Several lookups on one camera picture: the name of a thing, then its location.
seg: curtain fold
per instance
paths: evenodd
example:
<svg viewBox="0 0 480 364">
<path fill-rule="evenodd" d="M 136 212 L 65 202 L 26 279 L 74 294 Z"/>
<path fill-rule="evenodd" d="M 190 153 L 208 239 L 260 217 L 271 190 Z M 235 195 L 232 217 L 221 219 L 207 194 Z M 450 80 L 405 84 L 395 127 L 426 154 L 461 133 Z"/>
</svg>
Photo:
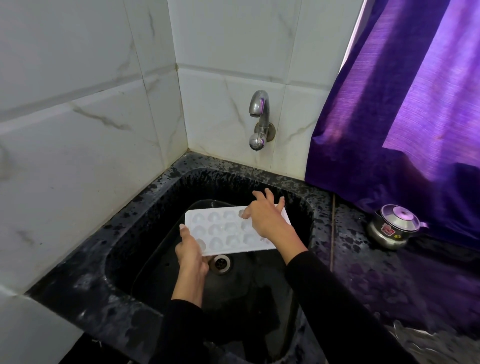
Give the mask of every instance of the curtain fold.
<svg viewBox="0 0 480 364">
<path fill-rule="evenodd" d="M 305 181 L 397 204 L 480 249 L 480 0 L 377 0 L 312 135 Z"/>
</svg>

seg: small steel kettle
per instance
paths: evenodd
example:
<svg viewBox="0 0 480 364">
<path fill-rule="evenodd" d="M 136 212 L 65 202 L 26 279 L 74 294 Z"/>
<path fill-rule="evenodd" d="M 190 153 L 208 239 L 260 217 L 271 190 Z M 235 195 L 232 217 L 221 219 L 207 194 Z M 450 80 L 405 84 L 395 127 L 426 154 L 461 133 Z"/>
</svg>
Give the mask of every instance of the small steel kettle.
<svg viewBox="0 0 480 364">
<path fill-rule="evenodd" d="M 404 246 L 412 236 L 427 228 L 425 222 L 402 206 L 385 205 L 373 215 L 367 225 L 367 233 L 381 246 L 396 250 Z"/>
</svg>

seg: white marble tile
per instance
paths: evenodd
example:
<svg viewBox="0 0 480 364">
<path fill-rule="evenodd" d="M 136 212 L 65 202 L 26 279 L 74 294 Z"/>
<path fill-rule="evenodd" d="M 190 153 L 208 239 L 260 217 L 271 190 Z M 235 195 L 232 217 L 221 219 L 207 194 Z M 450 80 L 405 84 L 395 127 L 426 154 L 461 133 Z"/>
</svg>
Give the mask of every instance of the white marble tile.
<svg viewBox="0 0 480 364">
<path fill-rule="evenodd" d="M 255 91 L 267 91 L 270 122 L 277 127 L 285 85 L 186 69 L 179 70 L 179 80 L 190 149 L 270 169 L 273 142 L 258 152 L 248 144 L 258 122 L 248 107 Z"/>
<path fill-rule="evenodd" d="M 0 0 L 0 121 L 134 78 L 121 1 Z"/>
<path fill-rule="evenodd" d="M 177 63 L 284 82 L 300 3 L 170 0 Z"/>
<path fill-rule="evenodd" d="M 58 363 L 82 331 L 25 296 L 4 296 L 0 290 L 0 353 L 2 364 Z"/>
<path fill-rule="evenodd" d="M 0 284 L 24 292 L 163 169 L 142 80 L 0 123 Z"/>
<path fill-rule="evenodd" d="M 289 85 L 330 90 L 363 0 L 302 0 Z"/>
<path fill-rule="evenodd" d="M 188 148 L 177 72 L 150 75 L 145 78 L 145 87 L 167 167 Z"/>
<path fill-rule="evenodd" d="M 303 180 L 313 130 L 328 92 L 287 86 L 270 171 Z"/>
<path fill-rule="evenodd" d="M 142 73 L 175 67 L 167 0 L 124 0 Z"/>
</svg>

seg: chrome faucet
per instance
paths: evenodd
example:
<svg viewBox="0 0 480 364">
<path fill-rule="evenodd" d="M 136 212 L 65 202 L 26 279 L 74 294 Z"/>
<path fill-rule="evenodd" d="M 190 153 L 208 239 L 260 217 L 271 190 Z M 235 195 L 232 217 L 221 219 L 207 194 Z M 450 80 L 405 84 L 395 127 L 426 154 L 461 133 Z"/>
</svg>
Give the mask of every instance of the chrome faucet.
<svg viewBox="0 0 480 364">
<path fill-rule="evenodd" d="M 260 150 L 266 142 L 275 138 L 275 127 L 270 123 L 270 101 L 264 90 L 256 91 L 250 101 L 250 116 L 260 118 L 255 125 L 255 134 L 250 137 L 249 144 L 253 150 Z"/>
</svg>

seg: ice cube tray compartment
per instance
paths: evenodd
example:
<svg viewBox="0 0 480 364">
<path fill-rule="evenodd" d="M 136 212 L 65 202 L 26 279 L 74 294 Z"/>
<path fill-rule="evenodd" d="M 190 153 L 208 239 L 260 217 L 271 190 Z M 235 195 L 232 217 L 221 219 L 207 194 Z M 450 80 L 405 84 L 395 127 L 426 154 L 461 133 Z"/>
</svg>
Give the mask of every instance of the ice cube tray compartment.
<svg viewBox="0 0 480 364">
<path fill-rule="evenodd" d="M 258 235 L 251 218 L 240 217 L 245 208 L 203 208 L 185 213 L 185 225 L 200 245 L 203 256 L 275 249 L 268 239 Z M 290 224 L 285 209 L 282 216 Z"/>
</svg>

